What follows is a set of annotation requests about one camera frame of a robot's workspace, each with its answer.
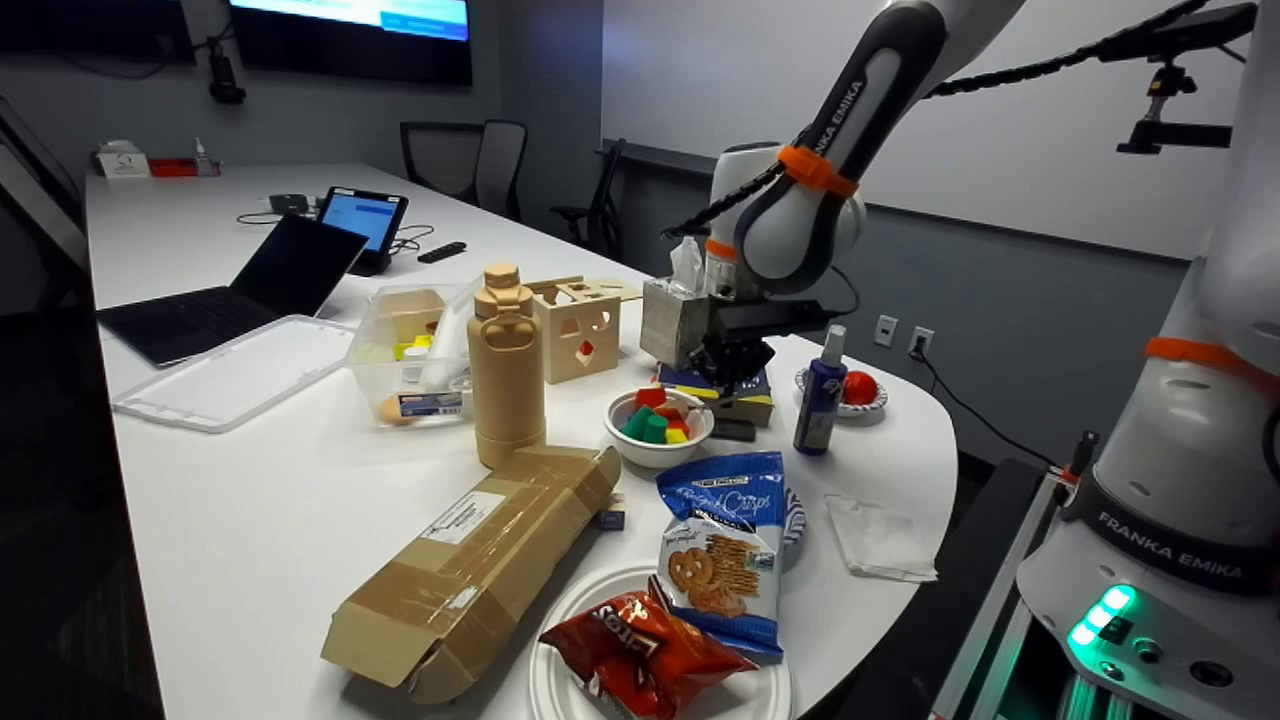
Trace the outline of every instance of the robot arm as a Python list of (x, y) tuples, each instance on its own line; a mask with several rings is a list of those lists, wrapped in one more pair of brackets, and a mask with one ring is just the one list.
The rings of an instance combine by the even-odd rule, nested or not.
[[(797, 148), (814, 150), (834, 176), (860, 181), (894, 118), (979, 57), (1017, 8), (1019, 0), (886, 2), (847, 57), (821, 117), (797, 134)], [(774, 176), (735, 219), (748, 279), (761, 293), (811, 289), (830, 264), (843, 201), (786, 171)]]

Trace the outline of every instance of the black tablet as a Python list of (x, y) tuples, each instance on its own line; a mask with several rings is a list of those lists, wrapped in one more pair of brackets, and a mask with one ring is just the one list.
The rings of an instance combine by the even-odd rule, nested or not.
[(364, 234), (364, 251), (351, 270), (383, 270), (392, 260), (395, 229), (404, 219), (409, 196), (326, 188), (318, 203), (318, 223)]

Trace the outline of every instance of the chip bag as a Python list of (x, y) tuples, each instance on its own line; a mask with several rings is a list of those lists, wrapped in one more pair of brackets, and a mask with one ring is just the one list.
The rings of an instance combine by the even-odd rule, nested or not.
[(589, 697), (607, 697), (637, 720), (671, 720), (702, 686), (752, 667), (653, 593), (611, 597), (538, 637), (558, 650)]
[(689, 623), (774, 663), (778, 537), (786, 485), (778, 452), (693, 458), (655, 474), (671, 522), (655, 584)]

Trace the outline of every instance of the bowl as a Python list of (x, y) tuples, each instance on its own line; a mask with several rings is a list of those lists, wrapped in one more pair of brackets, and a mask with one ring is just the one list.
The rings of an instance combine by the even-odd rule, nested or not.
[(677, 387), (664, 387), (664, 402), (683, 411), (683, 424), (689, 424), (683, 442), (644, 442), (637, 434), (624, 434), (624, 424), (637, 411), (637, 394), (639, 390), (614, 394), (603, 415), (607, 439), (629, 462), (659, 473), (659, 466), (677, 466), (677, 462), (693, 458), (706, 442), (706, 434), (715, 426), (710, 409), (689, 390), (677, 390)]

